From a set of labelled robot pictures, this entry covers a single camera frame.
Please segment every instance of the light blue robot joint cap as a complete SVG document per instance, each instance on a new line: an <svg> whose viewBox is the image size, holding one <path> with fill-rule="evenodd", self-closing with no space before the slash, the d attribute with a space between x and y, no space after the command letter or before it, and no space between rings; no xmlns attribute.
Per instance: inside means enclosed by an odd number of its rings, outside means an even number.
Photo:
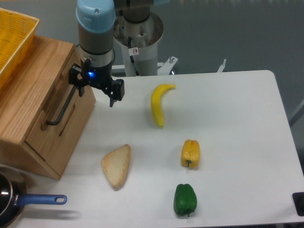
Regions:
<svg viewBox="0 0 304 228"><path fill-rule="evenodd" d="M104 33L115 22L113 0L77 0L76 17L79 24L92 33Z"/></svg>
<svg viewBox="0 0 304 228"><path fill-rule="evenodd" d="M170 0L154 0L154 6L169 3Z"/></svg>

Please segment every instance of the green bell pepper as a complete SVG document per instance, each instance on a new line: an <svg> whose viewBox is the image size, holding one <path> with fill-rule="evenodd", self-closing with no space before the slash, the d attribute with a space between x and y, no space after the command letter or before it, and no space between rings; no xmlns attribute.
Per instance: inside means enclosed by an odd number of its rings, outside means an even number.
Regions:
<svg viewBox="0 0 304 228"><path fill-rule="evenodd" d="M179 184L176 187L173 207L177 215L189 217L195 211L197 203L195 192L189 184Z"/></svg>

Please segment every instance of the blue led light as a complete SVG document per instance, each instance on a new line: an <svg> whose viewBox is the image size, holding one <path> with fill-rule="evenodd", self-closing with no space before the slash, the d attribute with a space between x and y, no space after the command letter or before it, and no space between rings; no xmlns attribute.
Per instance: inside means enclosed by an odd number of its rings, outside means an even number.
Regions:
<svg viewBox="0 0 304 228"><path fill-rule="evenodd" d="M89 77L94 77L95 73L94 72L88 72Z"/></svg>

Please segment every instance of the wooden crate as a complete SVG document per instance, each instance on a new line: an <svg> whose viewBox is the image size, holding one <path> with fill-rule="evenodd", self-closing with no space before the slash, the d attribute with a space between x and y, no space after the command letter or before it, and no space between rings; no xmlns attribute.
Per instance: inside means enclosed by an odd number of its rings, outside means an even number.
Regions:
<svg viewBox="0 0 304 228"><path fill-rule="evenodd" d="M61 122L54 121L72 85L68 72L79 57L74 44L35 36L0 90L0 163L59 180L95 105L92 88L76 91Z"/></svg>

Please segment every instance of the blue pan handle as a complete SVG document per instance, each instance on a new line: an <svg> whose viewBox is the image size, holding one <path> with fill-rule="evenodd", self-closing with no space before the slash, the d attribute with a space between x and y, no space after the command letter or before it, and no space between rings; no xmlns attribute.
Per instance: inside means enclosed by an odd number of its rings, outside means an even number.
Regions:
<svg viewBox="0 0 304 228"><path fill-rule="evenodd" d="M65 196L65 195L24 194L24 195L18 195L18 198L16 200L17 200L16 206L23 206L26 204L63 205L67 202L67 196Z"/></svg>

